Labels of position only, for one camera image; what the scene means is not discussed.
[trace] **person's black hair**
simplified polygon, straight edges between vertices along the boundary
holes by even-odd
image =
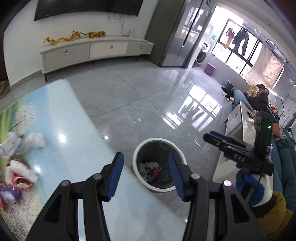
[[[264,85],[264,84],[259,84],[259,85],[257,85],[257,87],[258,87],[258,88],[261,88],[261,89],[264,89],[264,90],[266,90],[266,88],[265,88],[265,85]]]

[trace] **yellow garment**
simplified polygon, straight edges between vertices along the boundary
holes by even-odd
[[[274,192],[276,203],[274,207],[257,221],[268,240],[275,239],[287,226],[293,212],[286,209],[286,201],[282,193]]]
[[[229,44],[230,44],[230,42],[231,42],[232,39],[233,39],[233,38],[228,37],[227,43],[226,43],[225,45],[223,45],[223,47],[224,47],[225,49],[228,48],[228,46],[229,46]]]
[[[258,86],[251,85],[251,87],[247,90],[248,95],[255,95],[259,92]]]

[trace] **purple stool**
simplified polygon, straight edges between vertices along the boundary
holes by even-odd
[[[212,74],[214,73],[215,69],[216,68],[213,65],[211,65],[211,64],[208,63],[207,66],[204,69],[204,72],[207,75],[212,76]]]

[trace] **gray tile floor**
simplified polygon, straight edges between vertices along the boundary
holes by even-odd
[[[231,112],[221,85],[201,69],[160,68],[140,58],[116,58],[84,63],[48,74],[49,82],[67,79],[99,133],[114,151],[123,152],[132,167],[137,145],[151,137],[165,138],[184,153],[187,164],[211,180],[219,150],[202,136],[225,133]],[[36,77],[0,100],[0,111],[45,85]],[[172,211],[186,219],[189,204],[176,191],[155,194]]]

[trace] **black tv screen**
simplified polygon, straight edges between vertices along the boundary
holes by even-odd
[[[39,0],[35,19],[68,12],[114,12],[138,16],[143,0]]]

